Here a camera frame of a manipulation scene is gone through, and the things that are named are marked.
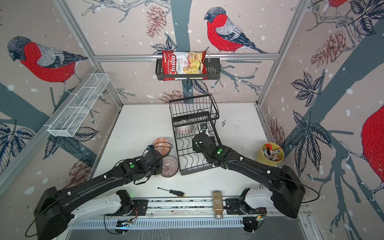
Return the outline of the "white red patterned bowl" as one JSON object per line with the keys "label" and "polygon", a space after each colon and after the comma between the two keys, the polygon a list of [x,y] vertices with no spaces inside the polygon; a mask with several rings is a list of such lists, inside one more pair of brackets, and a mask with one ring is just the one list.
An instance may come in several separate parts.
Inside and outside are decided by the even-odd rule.
{"label": "white red patterned bowl", "polygon": [[189,135],[193,131],[193,126],[192,125],[179,126],[176,128],[176,130],[180,135]]}

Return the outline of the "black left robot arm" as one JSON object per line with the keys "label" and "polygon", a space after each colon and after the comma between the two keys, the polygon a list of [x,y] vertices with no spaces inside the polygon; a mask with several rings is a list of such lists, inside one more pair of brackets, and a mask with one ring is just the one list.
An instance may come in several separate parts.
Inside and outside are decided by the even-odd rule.
{"label": "black left robot arm", "polygon": [[100,215],[123,216],[134,208],[130,195],[119,187],[162,172],[163,156],[150,150],[143,156],[121,160],[106,173],[77,186],[45,190],[34,210],[39,240],[52,240],[68,227]]}

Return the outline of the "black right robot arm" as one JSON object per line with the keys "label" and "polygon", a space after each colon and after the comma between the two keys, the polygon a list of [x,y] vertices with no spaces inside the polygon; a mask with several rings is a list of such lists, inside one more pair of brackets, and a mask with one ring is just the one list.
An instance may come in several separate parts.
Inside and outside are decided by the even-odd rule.
{"label": "black right robot arm", "polygon": [[205,133],[195,135],[192,142],[193,150],[203,154],[209,164],[255,180],[272,192],[272,202],[280,213],[297,218],[306,190],[292,168],[272,167],[249,159],[230,147],[216,145]]}

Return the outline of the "pink ribbed bowl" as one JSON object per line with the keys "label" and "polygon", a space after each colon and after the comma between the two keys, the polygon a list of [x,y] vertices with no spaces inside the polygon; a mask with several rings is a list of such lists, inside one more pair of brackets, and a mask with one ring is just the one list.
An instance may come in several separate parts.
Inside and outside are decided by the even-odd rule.
{"label": "pink ribbed bowl", "polygon": [[163,158],[163,167],[161,176],[165,178],[173,177],[179,169],[178,161],[171,156],[166,156]]}

